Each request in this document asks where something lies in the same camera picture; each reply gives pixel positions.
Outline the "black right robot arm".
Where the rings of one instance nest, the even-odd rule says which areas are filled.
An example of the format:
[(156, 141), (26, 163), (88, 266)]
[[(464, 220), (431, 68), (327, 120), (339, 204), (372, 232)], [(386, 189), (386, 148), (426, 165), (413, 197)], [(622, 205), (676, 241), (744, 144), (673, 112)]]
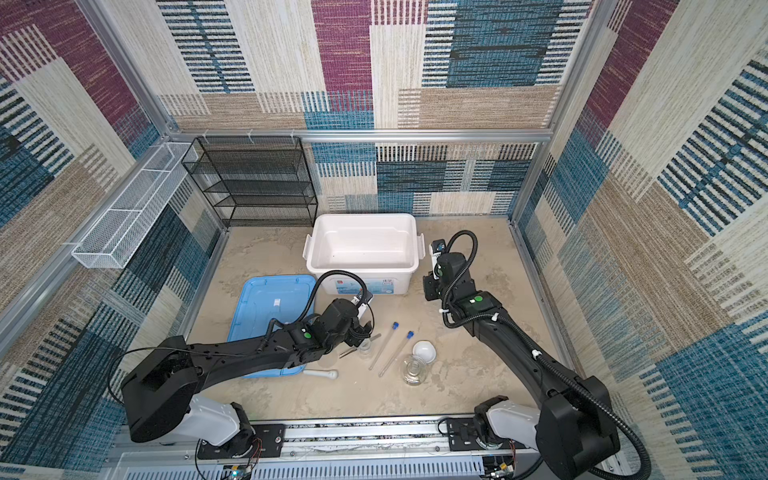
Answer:
[(640, 437), (614, 412), (606, 386), (596, 377), (580, 377), (543, 350), (511, 318), (501, 302), (476, 288), (472, 256), (439, 245), (432, 271), (423, 279), (425, 297), (440, 303), (443, 323), (464, 328), (488, 346), (520, 379), (537, 405), (533, 439), (541, 460), (560, 479), (589, 472), (602, 479), (613, 473), (602, 461), (618, 453), (622, 437), (634, 447), (640, 465), (634, 479), (652, 473), (650, 455)]

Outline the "metal tweezers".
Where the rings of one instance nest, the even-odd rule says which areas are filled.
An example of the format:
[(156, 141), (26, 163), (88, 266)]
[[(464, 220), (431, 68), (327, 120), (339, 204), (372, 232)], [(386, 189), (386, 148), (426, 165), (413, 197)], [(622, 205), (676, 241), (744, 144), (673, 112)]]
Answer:
[[(372, 345), (373, 345), (373, 343), (374, 343), (374, 342), (375, 342), (375, 341), (376, 341), (376, 340), (377, 340), (379, 337), (380, 337), (380, 334), (375, 334), (375, 335), (373, 335), (371, 338), (369, 338), (369, 339), (372, 341)], [(346, 358), (346, 357), (348, 357), (348, 356), (350, 356), (350, 355), (356, 355), (356, 350), (357, 350), (357, 347), (351, 347), (351, 348), (349, 348), (348, 350), (344, 351), (342, 354), (340, 354), (340, 355), (339, 355), (339, 358), (340, 358), (340, 359), (343, 359), (343, 358)]]

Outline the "clear glass flask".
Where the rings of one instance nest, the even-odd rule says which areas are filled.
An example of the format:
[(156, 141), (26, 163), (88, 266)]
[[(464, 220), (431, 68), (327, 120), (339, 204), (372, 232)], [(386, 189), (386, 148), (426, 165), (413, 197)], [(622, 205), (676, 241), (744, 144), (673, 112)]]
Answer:
[(427, 378), (428, 364), (421, 358), (408, 355), (404, 358), (401, 368), (403, 381), (409, 386), (422, 385)]

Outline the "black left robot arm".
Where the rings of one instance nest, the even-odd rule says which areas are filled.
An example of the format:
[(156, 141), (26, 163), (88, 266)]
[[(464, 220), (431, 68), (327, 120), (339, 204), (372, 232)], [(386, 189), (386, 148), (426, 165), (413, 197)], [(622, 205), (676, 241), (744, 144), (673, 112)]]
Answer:
[(214, 385), (316, 362), (341, 343), (360, 345), (373, 331), (371, 323), (360, 322), (367, 306), (359, 298), (337, 298), (320, 315), (274, 322), (263, 336), (225, 343), (167, 338), (120, 385), (131, 440), (145, 443), (170, 433), (191, 412), (193, 397)]

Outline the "white plastic storage bin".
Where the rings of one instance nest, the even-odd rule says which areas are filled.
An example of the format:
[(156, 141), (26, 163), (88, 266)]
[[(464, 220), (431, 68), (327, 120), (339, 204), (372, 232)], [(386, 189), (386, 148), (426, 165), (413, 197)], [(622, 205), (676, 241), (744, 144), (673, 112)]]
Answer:
[(306, 237), (302, 257), (315, 277), (349, 271), (374, 295), (404, 295), (425, 254), (410, 214), (324, 214)]

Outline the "blue plastic bin lid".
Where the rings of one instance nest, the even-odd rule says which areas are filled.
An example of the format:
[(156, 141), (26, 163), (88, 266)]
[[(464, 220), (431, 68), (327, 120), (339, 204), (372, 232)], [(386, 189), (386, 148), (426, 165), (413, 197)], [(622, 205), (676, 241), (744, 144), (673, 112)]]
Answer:
[(316, 280), (311, 275), (278, 275), (247, 280), (230, 324), (228, 341), (263, 336), (273, 318), (293, 322), (305, 307)]

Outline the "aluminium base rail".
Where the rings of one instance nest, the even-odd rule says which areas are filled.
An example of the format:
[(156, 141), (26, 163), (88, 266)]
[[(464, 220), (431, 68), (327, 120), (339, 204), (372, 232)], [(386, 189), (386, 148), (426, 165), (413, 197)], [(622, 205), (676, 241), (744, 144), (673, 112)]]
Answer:
[(550, 479), (538, 453), (518, 440), (478, 442), (469, 414), (266, 420), (256, 451), (228, 458), (220, 447), (173, 435), (145, 444), (121, 432), (102, 479)]

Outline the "white ceramic mortar bowl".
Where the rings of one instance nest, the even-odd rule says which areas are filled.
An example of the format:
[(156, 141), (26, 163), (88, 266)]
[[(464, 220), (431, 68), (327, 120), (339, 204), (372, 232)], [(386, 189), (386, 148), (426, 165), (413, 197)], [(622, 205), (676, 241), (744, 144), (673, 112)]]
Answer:
[(437, 350), (430, 341), (421, 340), (413, 345), (412, 355), (421, 359), (425, 364), (430, 365), (437, 358)]

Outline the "blue-capped test tube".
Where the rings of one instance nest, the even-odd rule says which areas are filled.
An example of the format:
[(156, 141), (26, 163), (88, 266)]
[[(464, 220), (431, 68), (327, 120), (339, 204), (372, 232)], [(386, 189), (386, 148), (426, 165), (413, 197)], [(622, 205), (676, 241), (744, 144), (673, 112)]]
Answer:
[(405, 338), (403, 338), (390, 358), (387, 360), (386, 364), (383, 366), (383, 368), (380, 370), (378, 377), (382, 378), (387, 371), (390, 369), (390, 367), (394, 364), (394, 362), (398, 359), (398, 357), (401, 355), (402, 351), (406, 348), (406, 346), (409, 344), (410, 340), (413, 338), (414, 332), (409, 331)]
[(391, 328), (387, 331), (387, 334), (384, 337), (384, 340), (380, 344), (378, 352), (376, 353), (374, 359), (372, 360), (371, 364), (369, 365), (369, 368), (368, 368), (369, 371), (373, 371), (374, 367), (376, 366), (376, 364), (378, 363), (378, 361), (382, 357), (384, 351), (386, 350), (388, 344), (390, 343), (391, 339), (393, 338), (393, 336), (394, 336), (395, 332), (397, 331), (397, 329), (399, 328), (399, 326), (400, 326), (400, 324), (398, 322), (393, 322)]

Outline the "white ceramic pestle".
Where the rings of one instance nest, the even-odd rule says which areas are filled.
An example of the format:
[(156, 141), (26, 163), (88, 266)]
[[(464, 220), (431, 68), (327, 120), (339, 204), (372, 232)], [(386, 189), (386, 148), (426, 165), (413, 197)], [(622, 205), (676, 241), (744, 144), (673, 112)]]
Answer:
[(335, 369), (333, 370), (314, 370), (314, 369), (304, 369), (302, 371), (304, 375), (316, 377), (316, 378), (324, 378), (329, 380), (336, 380), (339, 376), (339, 372)]

